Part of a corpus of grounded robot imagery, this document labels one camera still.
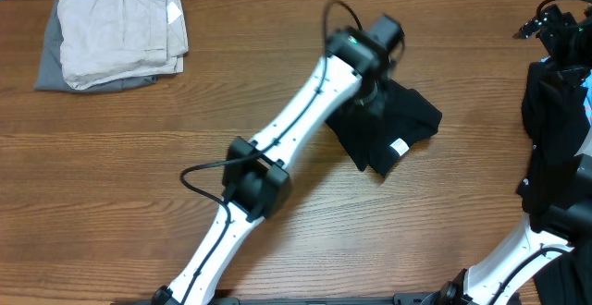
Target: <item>black mounting bracket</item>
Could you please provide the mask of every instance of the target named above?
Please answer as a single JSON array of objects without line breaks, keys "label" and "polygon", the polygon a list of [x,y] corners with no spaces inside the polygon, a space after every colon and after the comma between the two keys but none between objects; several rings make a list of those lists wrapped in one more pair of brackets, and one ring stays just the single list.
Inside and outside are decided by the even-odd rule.
[{"label": "black mounting bracket", "polygon": [[[253,144],[237,137],[228,148],[227,160],[258,153]],[[271,217],[281,208],[291,191],[290,175],[281,168],[283,162],[273,162],[264,156],[261,158],[226,165],[222,176],[222,185],[226,187],[222,196],[226,201],[239,205],[247,213],[249,222],[261,216]]]},{"label": "black mounting bracket", "polygon": [[111,305],[179,305],[179,302],[176,301],[173,297],[173,294],[168,289],[167,286],[161,286],[156,290],[152,299],[150,300],[140,300],[135,302],[118,302],[118,303],[111,303]]},{"label": "black mounting bracket", "polygon": [[437,305],[470,305],[471,297],[464,294],[464,276],[467,270],[462,269],[452,281],[446,282],[440,291],[434,304]]},{"label": "black mounting bracket", "polygon": [[337,30],[327,42],[327,51],[350,65],[364,79],[353,99],[371,95],[375,82],[389,75],[396,63],[390,53],[404,38],[401,24],[394,18],[383,15],[371,30],[347,27]]}]

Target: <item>beige pants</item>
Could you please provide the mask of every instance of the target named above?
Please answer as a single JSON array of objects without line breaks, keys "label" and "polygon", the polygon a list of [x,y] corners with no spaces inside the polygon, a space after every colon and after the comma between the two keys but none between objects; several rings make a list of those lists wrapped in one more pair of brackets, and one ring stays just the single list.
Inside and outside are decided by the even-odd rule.
[{"label": "beige pants", "polygon": [[179,13],[180,0],[59,0],[65,82],[83,90],[114,79],[181,72],[189,45]]}]

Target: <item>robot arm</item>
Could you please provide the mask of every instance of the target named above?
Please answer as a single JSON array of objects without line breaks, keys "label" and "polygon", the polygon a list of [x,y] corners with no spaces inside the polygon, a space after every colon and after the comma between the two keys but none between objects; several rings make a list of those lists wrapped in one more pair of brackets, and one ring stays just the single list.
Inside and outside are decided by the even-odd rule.
[{"label": "robot arm", "polygon": [[[265,129],[253,136],[251,143],[256,142],[253,145],[255,145],[257,150],[261,151],[271,144],[317,93],[316,89],[322,77],[324,61],[324,57],[319,60],[313,75],[279,116]],[[356,74],[352,67],[334,55],[328,58],[327,73],[322,91],[319,92],[320,94],[314,99],[300,120],[286,132],[279,143],[265,153],[265,157],[275,163],[282,161],[281,168],[290,170],[300,155],[304,144],[337,107],[352,98],[359,90],[361,83],[362,77]],[[260,216],[249,222],[248,214],[234,201],[228,204],[228,208],[230,209],[232,223],[229,225],[228,231],[225,233],[220,244],[203,267],[203,273],[195,280],[195,287],[191,289],[187,297],[187,304],[207,304],[212,299],[220,276],[241,246],[242,241],[265,219],[263,216]],[[193,273],[197,270],[206,253],[216,243],[217,237],[221,234],[226,220],[227,213],[225,209],[220,207],[214,223],[212,223],[210,230],[191,258],[190,263],[170,284],[169,289],[172,291],[172,297],[178,303],[182,302],[183,295],[185,295],[185,292],[190,287]]]},{"label": "robot arm", "polygon": [[348,27],[330,36],[326,56],[284,110],[250,141],[237,138],[230,145],[227,161],[244,163],[225,164],[224,204],[190,263],[154,294],[153,305],[210,302],[242,241],[288,198],[289,171],[304,144],[337,108],[374,90],[392,69],[389,54],[402,36],[399,23],[386,16],[370,31]]},{"label": "robot arm", "polygon": [[534,232],[526,215],[491,254],[469,268],[464,292],[475,304],[506,304],[539,270],[573,249],[564,238]]}]

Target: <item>wire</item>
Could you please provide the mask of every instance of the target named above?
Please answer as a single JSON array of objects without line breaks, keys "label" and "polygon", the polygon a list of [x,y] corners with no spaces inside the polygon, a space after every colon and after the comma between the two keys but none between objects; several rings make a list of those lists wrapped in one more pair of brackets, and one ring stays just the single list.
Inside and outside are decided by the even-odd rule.
[{"label": "wire", "polygon": [[496,294],[493,296],[493,298],[489,302],[489,305],[493,305],[493,304],[496,303],[496,301],[498,301],[498,299],[500,298],[501,294],[506,289],[506,287],[510,284],[510,282],[513,280],[513,278],[515,276],[517,276],[518,273],[520,273],[530,262],[532,262],[534,259],[538,258],[539,255],[545,255],[545,254],[547,254],[550,251],[558,252],[558,253],[561,253],[561,254],[570,254],[569,251],[558,249],[558,248],[543,248],[543,249],[540,249],[540,250],[536,251],[533,255],[529,256],[528,258],[526,258],[526,260],[524,260],[522,263],[520,263],[518,265],[518,267],[516,267],[508,275],[508,277],[506,278],[506,280],[503,281],[503,283],[501,285],[499,285],[498,291],[496,292]]},{"label": "wire", "polygon": [[[538,18],[539,22],[542,22],[545,25],[547,25],[548,27],[555,28],[555,29],[582,28],[585,26],[592,25],[592,20],[580,22],[580,23],[577,23],[577,24],[571,25],[571,26],[560,26],[560,25],[551,24],[551,23],[545,21],[543,18],[543,15],[542,15],[543,7],[552,3],[552,2],[555,2],[555,1],[558,1],[558,0],[544,0],[542,3],[540,3],[538,5],[538,7],[536,8],[536,17]],[[577,1],[583,1],[586,3],[592,4],[592,0],[577,0]]]},{"label": "wire", "polygon": [[205,256],[203,257],[203,260],[200,263],[200,265],[198,266],[197,270],[195,270],[195,273],[193,274],[193,277],[189,283],[187,291],[185,291],[185,295],[183,295],[183,300],[181,301],[180,305],[184,305],[185,301],[187,301],[187,297],[189,296],[191,289],[193,288],[193,285],[195,284],[195,281],[197,280],[197,277],[202,273],[202,269],[204,268],[205,264],[210,259],[210,257],[212,256],[212,254],[214,253],[216,248],[220,245],[222,238],[224,238],[224,236],[226,235],[226,233],[228,231],[228,227],[230,226],[230,223],[232,223],[232,219],[231,219],[232,217],[230,216],[230,209],[228,208],[227,203],[225,201],[222,201],[217,196],[212,195],[203,189],[196,188],[195,186],[190,184],[187,181],[187,179],[185,179],[185,176],[187,176],[189,173],[194,172],[194,171],[204,170],[204,169],[208,169],[208,168],[212,168],[212,167],[226,166],[226,165],[239,165],[239,164],[247,163],[247,162],[262,158],[262,157],[264,157],[265,153],[267,153],[270,149],[272,149],[273,147],[278,145],[279,141],[286,135],[286,133],[288,133],[290,131],[290,129],[292,129],[292,127],[302,118],[302,116],[306,113],[306,111],[310,108],[310,106],[315,101],[316,96],[322,92],[323,84],[325,83],[325,76],[327,75],[327,61],[328,61],[328,59],[327,59],[327,20],[328,20],[329,11],[330,11],[331,7],[333,7],[334,5],[339,5],[339,6],[342,6],[343,8],[345,8],[351,14],[353,19],[355,20],[355,23],[358,26],[358,30],[361,31],[363,29],[362,23],[358,19],[357,15],[355,15],[353,10],[347,4],[345,4],[343,1],[329,0],[325,4],[325,7],[323,9],[323,36],[322,36],[322,40],[323,40],[323,72],[321,74],[320,83],[319,83],[318,87],[315,89],[315,94],[310,99],[308,104],[303,108],[303,110],[298,114],[298,116],[296,116],[294,118],[294,120],[292,120],[292,122],[277,136],[277,138],[275,138],[271,143],[269,143],[269,145],[267,145],[263,150],[261,150],[259,152],[255,152],[255,153],[252,153],[250,155],[247,155],[247,156],[244,156],[241,158],[235,158],[235,159],[231,159],[231,160],[227,160],[227,161],[220,161],[220,162],[213,162],[213,163],[207,163],[207,164],[202,164],[202,165],[195,165],[192,167],[188,167],[181,172],[181,174],[180,174],[181,183],[187,189],[190,189],[200,195],[203,195],[206,198],[208,198],[212,201],[215,201],[220,206],[222,206],[224,208],[224,210],[226,211],[227,218],[226,218],[226,222],[224,224],[224,228],[222,229],[222,232],[220,233],[220,236],[218,237],[218,239],[216,240],[216,242],[212,246],[212,249],[210,249],[207,252],[207,254],[205,254]]}]

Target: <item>gray cloth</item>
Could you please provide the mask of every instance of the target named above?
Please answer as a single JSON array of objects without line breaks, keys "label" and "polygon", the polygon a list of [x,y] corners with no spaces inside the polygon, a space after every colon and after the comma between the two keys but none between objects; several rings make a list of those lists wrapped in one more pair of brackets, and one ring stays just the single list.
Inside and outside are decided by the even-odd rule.
[{"label": "gray cloth", "polygon": [[39,65],[39,77],[35,82],[37,91],[62,91],[62,92],[120,92],[127,89],[140,88],[156,83],[156,76],[139,78],[116,79],[107,83],[92,86],[85,90],[71,88],[62,75],[62,64],[59,61],[60,45],[64,41],[62,29],[57,18],[57,0],[54,1],[52,14],[45,28],[43,39],[43,52]]}]

